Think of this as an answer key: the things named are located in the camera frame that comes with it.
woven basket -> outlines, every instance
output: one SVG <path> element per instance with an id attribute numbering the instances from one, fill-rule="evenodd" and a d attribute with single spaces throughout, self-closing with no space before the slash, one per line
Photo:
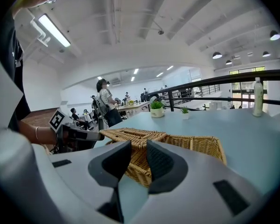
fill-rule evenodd
<path id="1" fill-rule="evenodd" d="M 114 142 L 117 141 L 112 140 L 108 142 L 107 145 Z M 215 137 L 167 135 L 163 137 L 160 142 L 211 155 L 227 165 L 226 157 L 220 140 Z M 126 175 L 145 187 L 150 185 L 151 171 L 147 163 L 146 148 L 132 150 L 131 162 L 126 170 Z"/>
<path id="2" fill-rule="evenodd" d="M 139 130 L 133 128 L 107 129 L 99 131 L 102 135 L 116 142 L 130 140 L 132 149 L 146 149 L 147 140 L 161 141 L 167 134 L 165 132 Z"/>

plant pot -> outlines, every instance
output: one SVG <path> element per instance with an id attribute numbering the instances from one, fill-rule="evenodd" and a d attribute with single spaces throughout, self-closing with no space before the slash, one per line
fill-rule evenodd
<path id="1" fill-rule="evenodd" d="M 189 119 L 190 114 L 189 113 L 182 113 L 182 119 Z"/>
<path id="2" fill-rule="evenodd" d="M 163 108 L 160 109 L 150 109 L 151 117 L 160 118 L 164 116 Z"/>

black hair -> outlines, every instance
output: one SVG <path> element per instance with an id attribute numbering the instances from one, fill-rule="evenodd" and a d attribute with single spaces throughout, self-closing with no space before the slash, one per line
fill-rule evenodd
<path id="1" fill-rule="evenodd" d="M 101 79 L 97 82 L 97 91 L 100 92 L 103 88 L 103 83 L 108 84 L 108 82 L 105 79 Z"/>

potted plant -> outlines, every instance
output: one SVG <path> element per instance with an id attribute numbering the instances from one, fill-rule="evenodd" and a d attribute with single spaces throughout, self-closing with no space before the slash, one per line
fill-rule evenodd
<path id="1" fill-rule="evenodd" d="M 182 119 L 189 119 L 189 111 L 188 111 L 188 108 L 187 107 L 182 107 L 181 108 L 182 110 Z"/>
<path id="2" fill-rule="evenodd" d="M 160 101 L 153 101 L 150 108 L 151 117 L 160 118 L 164 116 L 163 104 Z"/>

black shirt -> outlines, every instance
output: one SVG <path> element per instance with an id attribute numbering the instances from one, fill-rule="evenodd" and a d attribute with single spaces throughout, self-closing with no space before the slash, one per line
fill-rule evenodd
<path id="1" fill-rule="evenodd" d="M 79 116 L 77 116 L 76 114 L 72 114 L 72 117 L 74 118 L 74 120 L 79 119 Z"/>
<path id="2" fill-rule="evenodd" d="M 9 77 L 24 94 L 8 125 L 8 127 L 14 131 L 19 131 L 18 120 L 21 120 L 30 114 L 30 109 L 23 88 L 22 57 L 23 50 L 16 38 L 14 19 L 11 11 L 8 11 L 0 22 L 0 62 Z"/>

